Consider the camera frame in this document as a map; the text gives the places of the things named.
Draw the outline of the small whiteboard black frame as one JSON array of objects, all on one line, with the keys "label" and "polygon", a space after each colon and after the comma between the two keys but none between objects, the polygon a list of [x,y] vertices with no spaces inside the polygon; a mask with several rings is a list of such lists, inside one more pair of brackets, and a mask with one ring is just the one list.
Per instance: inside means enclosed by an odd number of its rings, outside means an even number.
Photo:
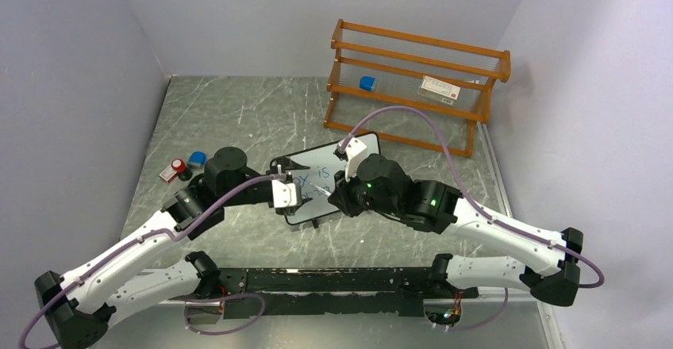
[{"label": "small whiteboard black frame", "polygon": [[292,171],[287,173],[287,179],[283,182],[293,181],[298,184],[301,191],[311,196],[311,202],[304,204],[293,216],[281,215],[290,226],[300,225],[306,222],[314,222],[319,218],[337,213],[339,209],[328,203],[328,197],[316,191],[310,183],[321,186],[332,192],[335,186],[334,175],[338,171],[344,171],[345,161],[334,155],[339,140],[321,144],[312,148],[292,152],[281,156],[288,156],[295,162],[310,166],[306,171]]}]

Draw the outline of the white blue marker pen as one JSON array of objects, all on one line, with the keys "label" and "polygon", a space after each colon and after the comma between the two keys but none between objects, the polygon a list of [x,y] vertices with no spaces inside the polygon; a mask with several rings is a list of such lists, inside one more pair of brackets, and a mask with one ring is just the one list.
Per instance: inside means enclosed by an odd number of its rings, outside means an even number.
[{"label": "white blue marker pen", "polygon": [[332,194],[332,193],[331,193],[329,190],[327,190],[326,188],[321,187],[321,186],[318,186],[318,185],[315,185],[315,184],[313,184],[312,182],[310,183],[310,185],[311,185],[316,191],[319,191],[320,193],[324,194],[326,197],[329,197],[329,196]]}]

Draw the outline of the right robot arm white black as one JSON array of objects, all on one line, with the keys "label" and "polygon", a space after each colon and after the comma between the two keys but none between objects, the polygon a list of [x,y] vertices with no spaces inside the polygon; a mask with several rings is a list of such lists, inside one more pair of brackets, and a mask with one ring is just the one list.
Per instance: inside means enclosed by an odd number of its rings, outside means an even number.
[{"label": "right robot arm white black", "polygon": [[369,155],[355,172],[339,170],[333,178],[328,201],[349,217],[372,211],[415,231],[447,232],[498,251],[485,258],[438,255],[439,263],[428,276],[435,295],[486,286],[524,290],[549,305],[573,305],[580,269],[569,250],[582,249],[579,230],[554,232],[524,224],[470,202],[453,186],[414,180],[397,162],[380,154]]}]

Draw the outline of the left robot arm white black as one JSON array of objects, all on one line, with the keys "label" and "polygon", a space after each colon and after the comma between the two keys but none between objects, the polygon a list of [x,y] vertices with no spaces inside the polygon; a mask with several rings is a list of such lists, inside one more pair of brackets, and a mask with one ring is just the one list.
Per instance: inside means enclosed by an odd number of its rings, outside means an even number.
[{"label": "left robot arm white black", "polygon": [[301,169],[300,163],[280,156],[260,174],[248,166],[244,151],[221,148],[206,160],[200,175],[136,231],[74,270],[42,274],[35,281],[40,317],[57,346],[87,348],[116,323],[167,299],[224,296],[221,272],[202,251],[157,272],[147,271],[147,265],[222,222],[229,205],[266,203],[278,214],[294,214],[303,200],[293,173]]}]

